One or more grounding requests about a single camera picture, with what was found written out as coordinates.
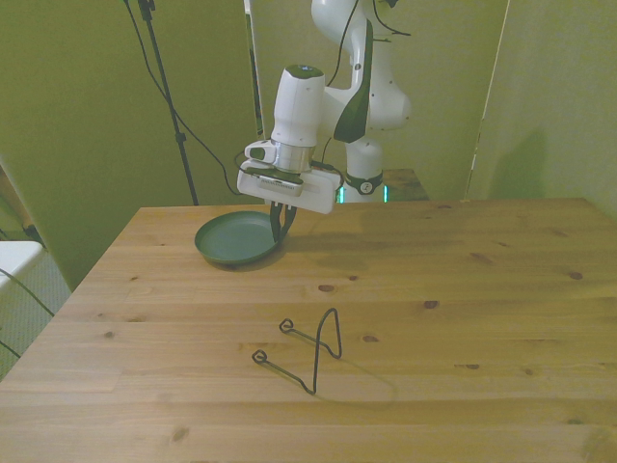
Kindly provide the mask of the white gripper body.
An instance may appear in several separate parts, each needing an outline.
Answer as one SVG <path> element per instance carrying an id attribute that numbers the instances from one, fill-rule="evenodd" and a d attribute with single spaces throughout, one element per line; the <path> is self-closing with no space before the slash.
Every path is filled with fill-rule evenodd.
<path id="1" fill-rule="evenodd" d="M 323 214 L 333 210 L 337 187 L 338 174 L 317 170 L 294 174 L 257 161 L 245 161 L 237 179 L 243 194 Z"/>

